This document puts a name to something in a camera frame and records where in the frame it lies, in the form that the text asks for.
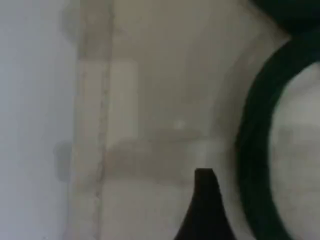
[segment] white wall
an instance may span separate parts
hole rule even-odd
[[[64,0],[0,1],[0,239],[61,240],[75,47]]]

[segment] dark green rim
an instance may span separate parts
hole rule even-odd
[[[269,138],[288,83],[320,61],[320,28],[293,37],[263,66],[246,99],[236,137],[237,181],[246,219],[257,240],[292,240],[272,197]]]

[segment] dark green circle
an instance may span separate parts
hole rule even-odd
[[[266,62],[247,96],[236,138],[237,181],[246,219],[257,240],[292,240],[272,197],[269,138],[287,84],[320,61],[320,28],[293,37]]]

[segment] black pointed object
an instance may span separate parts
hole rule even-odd
[[[235,240],[212,169],[195,170],[190,206],[174,240]]]

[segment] light gray wall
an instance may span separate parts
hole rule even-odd
[[[63,8],[64,0],[0,1],[3,240],[61,240],[65,231],[68,174],[55,153],[67,159],[72,140],[76,49],[61,31]]]

